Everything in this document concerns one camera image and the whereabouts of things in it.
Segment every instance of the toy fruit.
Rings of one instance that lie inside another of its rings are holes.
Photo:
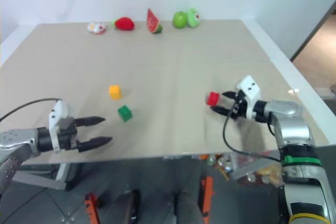
[[[183,28],[187,25],[187,15],[185,12],[177,12],[174,15],[173,23],[176,28]]]
[[[157,17],[155,17],[155,15],[149,8],[147,12],[147,28],[153,34],[160,33],[163,29],[160,24],[160,21],[158,20]]]
[[[199,14],[194,8],[190,8],[187,11],[187,21],[188,25],[192,28],[195,28],[196,26],[199,25]]]
[[[87,29],[93,34],[103,34],[106,31],[106,26],[103,23],[91,22]]]
[[[119,18],[116,21],[111,22],[111,25],[115,26],[117,29],[125,30],[125,31],[134,29],[134,22],[130,18],[127,18],[127,17]]]

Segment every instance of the yellow cube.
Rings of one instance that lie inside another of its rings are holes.
[[[120,100],[121,99],[121,89],[119,86],[110,86],[110,90],[109,90],[109,93],[110,93],[110,97],[113,99],[113,100]]]

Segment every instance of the person's leg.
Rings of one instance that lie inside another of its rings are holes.
[[[140,191],[134,190],[119,195],[100,223],[134,224],[138,222]]]
[[[175,199],[175,214],[177,224],[204,224],[196,200],[185,191],[179,193]]]

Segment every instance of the green apple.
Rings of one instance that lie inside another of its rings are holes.
[[[176,28],[185,27],[187,25],[187,14],[185,12],[175,13],[173,23]]]
[[[188,25],[192,28],[195,28],[200,23],[199,14],[194,8],[191,8],[187,11],[187,17]]]

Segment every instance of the green cube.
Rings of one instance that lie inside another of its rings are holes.
[[[123,107],[121,107],[120,109],[118,109],[118,113],[121,116],[121,118],[123,119],[124,122],[127,122],[129,119],[131,119],[132,116],[132,112],[130,111],[129,108],[127,108],[126,105],[124,105]]]

